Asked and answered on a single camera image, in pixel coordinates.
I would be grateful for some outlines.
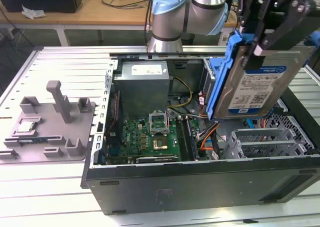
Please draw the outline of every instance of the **metal table surface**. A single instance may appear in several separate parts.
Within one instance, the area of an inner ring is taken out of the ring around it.
[[[210,46],[190,48],[217,50]],[[36,96],[40,103],[53,102],[45,88],[48,80],[60,80],[61,91],[70,102],[90,97],[99,104],[105,63],[110,50],[115,49],[126,48],[46,47],[32,52],[0,97],[0,148],[21,112],[19,103],[24,96]],[[135,50],[142,52],[143,47]],[[307,68],[301,69],[290,84],[318,123],[319,83]],[[287,203],[105,216],[91,191],[80,188],[83,167],[83,161],[0,165],[0,226],[242,226],[247,219],[258,221],[251,227],[320,226],[320,182]]]

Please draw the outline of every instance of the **yellow wire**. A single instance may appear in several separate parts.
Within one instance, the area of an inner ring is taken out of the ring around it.
[[[181,82],[184,84],[184,86],[188,88],[189,93],[190,93],[190,97],[189,97],[188,101],[185,102],[185,103],[168,105],[168,107],[182,107],[182,106],[186,106],[186,105],[189,104],[189,103],[191,102],[191,100],[192,100],[192,91],[191,91],[191,89],[189,88],[189,86],[188,86],[182,79],[180,79],[180,78],[178,78],[178,77],[175,77],[175,76],[174,76],[173,78],[181,81]]]

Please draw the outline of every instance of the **circuit board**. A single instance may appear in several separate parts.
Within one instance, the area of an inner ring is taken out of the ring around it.
[[[200,131],[198,121],[194,118],[190,119],[190,124],[192,133],[196,137],[196,134]],[[152,121],[152,128],[162,128],[163,126],[163,119]],[[162,143],[159,138],[165,139],[166,149],[155,149],[155,143],[159,143],[159,141]],[[122,143],[119,150],[115,154],[111,154],[110,159],[113,163],[116,161],[119,164],[126,164],[124,161],[128,157],[165,156],[174,156],[178,158],[178,161],[182,161],[174,118],[170,118],[168,121],[166,136],[160,137],[151,133],[149,119],[125,119],[123,121]]]

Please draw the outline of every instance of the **wooden desk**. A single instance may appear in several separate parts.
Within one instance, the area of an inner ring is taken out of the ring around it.
[[[113,5],[125,5],[138,0],[114,0]],[[20,12],[9,13],[3,5],[4,13],[20,29],[54,29],[61,46],[69,46],[65,30],[98,30],[99,40],[102,40],[101,30],[143,30],[147,11],[147,1],[139,3],[140,8],[118,9],[104,5],[101,0],[82,0],[76,13],[47,12],[46,17],[29,19]],[[227,34],[236,26],[236,15],[231,12],[222,30]],[[0,28],[10,29],[12,25],[0,14]]]

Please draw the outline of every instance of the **hard drive label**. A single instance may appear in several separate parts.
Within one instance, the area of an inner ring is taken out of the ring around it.
[[[247,70],[228,107],[229,112],[255,113],[262,108],[274,90],[274,82],[282,77],[286,67],[262,66],[257,70]]]

